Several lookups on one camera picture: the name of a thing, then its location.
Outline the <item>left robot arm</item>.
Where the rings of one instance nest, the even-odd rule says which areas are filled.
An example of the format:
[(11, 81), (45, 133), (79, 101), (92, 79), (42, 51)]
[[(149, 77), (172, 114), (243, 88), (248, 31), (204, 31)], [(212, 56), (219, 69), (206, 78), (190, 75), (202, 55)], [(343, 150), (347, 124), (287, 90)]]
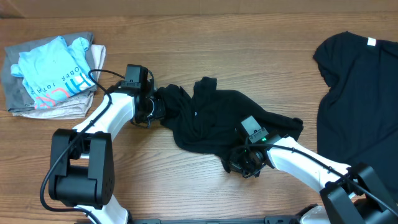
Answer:
[(64, 204), (62, 212), (84, 213), (92, 223), (132, 223), (130, 211), (113, 194), (113, 140), (125, 123), (149, 126), (164, 113), (155, 87), (112, 86), (84, 122), (54, 132), (50, 169), (41, 189)]

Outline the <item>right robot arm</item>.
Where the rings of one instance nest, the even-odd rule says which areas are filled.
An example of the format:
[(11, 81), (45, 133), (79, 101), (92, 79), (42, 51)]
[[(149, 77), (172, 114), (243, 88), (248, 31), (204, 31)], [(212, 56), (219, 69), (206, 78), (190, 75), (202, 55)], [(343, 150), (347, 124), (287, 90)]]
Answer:
[(323, 208), (305, 212), (301, 223), (397, 223), (397, 204), (371, 166), (329, 160), (275, 131), (245, 137), (222, 164), (244, 178), (257, 177), (269, 166), (318, 192)]

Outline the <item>black t-shirt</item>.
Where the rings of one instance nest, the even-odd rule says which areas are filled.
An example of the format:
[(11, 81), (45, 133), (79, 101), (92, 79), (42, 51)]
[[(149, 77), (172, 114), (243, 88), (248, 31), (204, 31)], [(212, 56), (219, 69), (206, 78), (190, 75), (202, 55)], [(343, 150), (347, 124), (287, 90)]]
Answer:
[(173, 132), (176, 145), (200, 154), (228, 156), (240, 144), (235, 129), (253, 116), (268, 132), (276, 130), (298, 139), (303, 121), (264, 110), (255, 101), (236, 90), (218, 90), (217, 79), (203, 77), (193, 87), (193, 96), (180, 86), (170, 84), (157, 90), (165, 105), (160, 124)]

